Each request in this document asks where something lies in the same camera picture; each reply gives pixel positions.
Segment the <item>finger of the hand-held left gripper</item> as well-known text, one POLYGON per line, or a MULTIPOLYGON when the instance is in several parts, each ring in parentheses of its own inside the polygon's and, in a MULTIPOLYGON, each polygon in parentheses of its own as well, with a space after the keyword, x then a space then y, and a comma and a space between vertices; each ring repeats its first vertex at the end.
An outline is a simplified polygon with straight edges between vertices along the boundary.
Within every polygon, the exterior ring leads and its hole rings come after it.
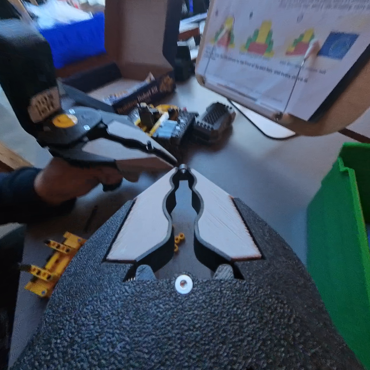
POLYGON ((105 138, 90 141, 82 147, 82 151, 113 160, 124 179, 137 182, 142 173, 168 172, 174 168, 168 159, 161 158, 153 151, 128 148, 121 143, 105 138))
POLYGON ((156 142, 153 138, 148 136, 140 128, 130 126, 118 121, 112 121, 108 124, 107 128, 108 137, 112 141, 117 141, 124 146, 132 149, 139 149, 148 154, 155 154, 156 156, 164 159, 169 164, 176 166, 178 160, 163 146, 156 142), (148 152, 146 149, 147 141, 151 141, 154 151, 148 152))

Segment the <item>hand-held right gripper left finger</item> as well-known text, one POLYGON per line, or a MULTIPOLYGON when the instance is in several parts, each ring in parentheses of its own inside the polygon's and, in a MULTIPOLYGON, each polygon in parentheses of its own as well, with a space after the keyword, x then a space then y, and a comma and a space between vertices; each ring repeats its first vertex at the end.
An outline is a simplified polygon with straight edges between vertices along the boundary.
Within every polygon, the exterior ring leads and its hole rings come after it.
POLYGON ((164 247, 172 233, 178 185, 178 168, 173 168, 134 199, 106 261, 135 263, 164 247))

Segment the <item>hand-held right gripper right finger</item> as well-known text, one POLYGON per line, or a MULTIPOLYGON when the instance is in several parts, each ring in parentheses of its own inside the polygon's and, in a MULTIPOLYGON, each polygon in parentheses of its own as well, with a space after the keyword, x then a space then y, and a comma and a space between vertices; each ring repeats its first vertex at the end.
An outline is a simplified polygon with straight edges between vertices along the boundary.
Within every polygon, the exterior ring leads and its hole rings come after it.
POLYGON ((196 240, 229 262, 260 260, 262 253, 239 213, 234 198, 194 169, 188 169, 196 240))

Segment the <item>person's left forearm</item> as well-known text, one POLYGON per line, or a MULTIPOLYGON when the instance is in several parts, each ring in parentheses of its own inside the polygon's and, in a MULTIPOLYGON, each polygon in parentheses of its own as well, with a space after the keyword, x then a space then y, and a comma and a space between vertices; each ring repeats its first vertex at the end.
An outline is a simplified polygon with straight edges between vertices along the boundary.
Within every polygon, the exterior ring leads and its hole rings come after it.
POLYGON ((37 195, 34 181, 41 169, 24 167, 0 174, 0 224, 29 224, 70 213, 76 198, 51 205, 37 195))

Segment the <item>grey desk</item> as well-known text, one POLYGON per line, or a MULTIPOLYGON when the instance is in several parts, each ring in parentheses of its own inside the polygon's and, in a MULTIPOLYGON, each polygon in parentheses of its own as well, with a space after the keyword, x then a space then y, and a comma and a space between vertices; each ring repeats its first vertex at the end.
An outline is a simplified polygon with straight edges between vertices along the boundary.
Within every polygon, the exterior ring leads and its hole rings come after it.
MULTIPOLYGON (((199 113, 216 101, 227 103, 222 96, 201 87, 195 77, 178 83, 176 93, 165 100, 199 113)), ((240 198, 280 234, 307 265, 307 206, 331 169, 342 144, 353 140, 340 133, 271 140, 238 111, 228 135, 219 146, 189 143, 183 152, 182 163, 240 198)), ((126 201, 149 187, 155 179, 157 177, 143 174, 137 183, 124 182, 120 189, 108 193, 99 186, 79 199, 70 216, 27 226, 22 262, 36 265, 46 260, 51 252, 44 245, 44 239, 61 240, 66 231, 89 237, 126 201), (85 233, 83 230, 95 205, 98 205, 98 210, 85 233)), ((196 213, 187 203, 191 201, 190 189, 181 183, 176 196, 175 222, 193 221, 196 213)), ((206 267, 195 262, 188 242, 184 249, 185 253, 181 250, 168 267, 159 271, 160 277, 162 272, 163 277, 167 277, 179 268, 187 270, 188 266, 192 267, 189 265, 192 262, 195 263, 196 276, 210 275, 206 267)), ((24 289, 29 276, 25 272, 20 273, 9 366, 16 362, 34 336, 47 304, 24 289)))

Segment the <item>person's left hand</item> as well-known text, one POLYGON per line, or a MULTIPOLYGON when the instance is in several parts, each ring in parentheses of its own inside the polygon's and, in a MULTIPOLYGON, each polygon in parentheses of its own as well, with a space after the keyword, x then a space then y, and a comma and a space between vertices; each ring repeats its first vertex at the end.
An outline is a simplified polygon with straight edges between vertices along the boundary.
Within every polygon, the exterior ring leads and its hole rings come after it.
POLYGON ((81 168, 54 158, 37 174, 34 190, 43 201, 59 205, 88 194, 99 184, 116 185, 122 179, 123 174, 113 168, 81 168))

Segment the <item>black yellow toy block vehicle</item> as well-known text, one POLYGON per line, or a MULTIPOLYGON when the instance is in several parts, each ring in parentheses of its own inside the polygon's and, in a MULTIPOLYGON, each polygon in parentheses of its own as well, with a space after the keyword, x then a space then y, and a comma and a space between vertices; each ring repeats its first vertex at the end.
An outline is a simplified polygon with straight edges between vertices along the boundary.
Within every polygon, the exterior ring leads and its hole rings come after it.
POLYGON ((199 113, 175 105, 137 104, 129 119, 161 145, 179 146, 199 118, 199 113))

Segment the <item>blue storage bin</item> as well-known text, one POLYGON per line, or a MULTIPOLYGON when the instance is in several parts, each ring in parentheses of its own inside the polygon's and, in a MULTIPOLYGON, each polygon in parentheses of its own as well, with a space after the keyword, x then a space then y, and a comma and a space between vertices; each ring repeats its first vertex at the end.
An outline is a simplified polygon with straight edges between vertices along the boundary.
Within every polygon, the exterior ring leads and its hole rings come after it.
POLYGON ((39 31, 49 43, 56 69, 106 53, 103 12, 95 13, 88 20, 59 23, 39 31))

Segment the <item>dark grey studded block shell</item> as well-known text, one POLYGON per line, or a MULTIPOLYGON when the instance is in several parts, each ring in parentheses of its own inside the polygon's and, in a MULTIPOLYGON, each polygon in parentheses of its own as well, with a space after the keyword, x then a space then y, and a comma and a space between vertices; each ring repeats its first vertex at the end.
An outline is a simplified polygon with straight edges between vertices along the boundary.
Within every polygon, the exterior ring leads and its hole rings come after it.
POLYGON ((195 119, 192 140, 206 145, 218 143, 231 127, 235 116, 231 105, 220 102, 210 104, 206 111, 195 119))

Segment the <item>wooden table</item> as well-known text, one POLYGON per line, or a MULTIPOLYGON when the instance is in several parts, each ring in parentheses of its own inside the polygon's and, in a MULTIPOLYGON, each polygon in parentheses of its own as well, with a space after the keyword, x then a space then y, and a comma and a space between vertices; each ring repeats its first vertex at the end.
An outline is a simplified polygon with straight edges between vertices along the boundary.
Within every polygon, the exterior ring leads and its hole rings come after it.
POLYGON ((22 156, 0 142, 0 172, 12 172, 24 167, 33 165, 22 156))

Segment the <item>black device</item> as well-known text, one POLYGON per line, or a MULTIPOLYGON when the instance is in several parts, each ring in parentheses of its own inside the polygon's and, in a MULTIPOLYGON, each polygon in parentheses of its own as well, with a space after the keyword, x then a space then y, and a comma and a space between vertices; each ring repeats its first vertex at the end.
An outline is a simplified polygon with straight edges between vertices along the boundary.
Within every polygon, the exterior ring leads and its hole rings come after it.
POLYGON ((180 0, 168 0, 165 15, 165 30, 162 53, 173 68, 176 82, 187 81, 194 74, 194 63, 191 61, 188 46, 178 46, 180 21, 182 19, 182 3, 180 0))

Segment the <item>brown cardboard box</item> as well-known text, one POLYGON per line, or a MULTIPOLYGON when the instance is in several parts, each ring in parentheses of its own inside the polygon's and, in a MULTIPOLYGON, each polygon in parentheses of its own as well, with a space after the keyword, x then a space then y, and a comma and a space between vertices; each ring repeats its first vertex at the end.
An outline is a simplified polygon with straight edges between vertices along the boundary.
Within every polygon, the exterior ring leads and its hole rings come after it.
POLYGON ((173 71, 179 1, 105 1, 105 50, 123 77, 143 80, 173 71))

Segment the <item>green storage bin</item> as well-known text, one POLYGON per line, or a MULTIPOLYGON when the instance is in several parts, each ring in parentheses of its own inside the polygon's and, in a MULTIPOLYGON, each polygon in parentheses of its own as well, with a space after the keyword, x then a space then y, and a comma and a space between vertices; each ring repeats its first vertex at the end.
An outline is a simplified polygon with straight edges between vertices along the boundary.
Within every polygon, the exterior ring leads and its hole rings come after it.
POLYGON ((307 267, 337 330, 370 366, 370 145, 344 143, 307 210, 307 267))

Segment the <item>person's dark clothed body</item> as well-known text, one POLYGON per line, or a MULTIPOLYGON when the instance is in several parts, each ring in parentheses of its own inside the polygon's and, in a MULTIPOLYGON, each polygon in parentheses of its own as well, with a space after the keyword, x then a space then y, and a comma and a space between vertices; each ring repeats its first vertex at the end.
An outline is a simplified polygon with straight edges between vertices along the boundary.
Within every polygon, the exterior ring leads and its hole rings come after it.
POLYGON ((12 230, 0 241, 0 369, 8 368, 14 315, 22 262, 25 226, 12 230))

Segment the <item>yellow block frame assembly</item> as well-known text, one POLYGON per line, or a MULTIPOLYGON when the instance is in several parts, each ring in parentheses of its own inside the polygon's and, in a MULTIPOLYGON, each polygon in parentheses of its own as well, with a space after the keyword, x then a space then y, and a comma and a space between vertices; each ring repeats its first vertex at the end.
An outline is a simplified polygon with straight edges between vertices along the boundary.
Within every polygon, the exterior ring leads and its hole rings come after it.
POLYGON ((32 264, 20 265, 22 271, 32 275, 24 289, 39 298, 49 299, 67 266, 86 242, 87 239, 70 232, 63 234, 62 242, 45 240, 44 244, 53 250, 45 265, 43 267, 32 264))

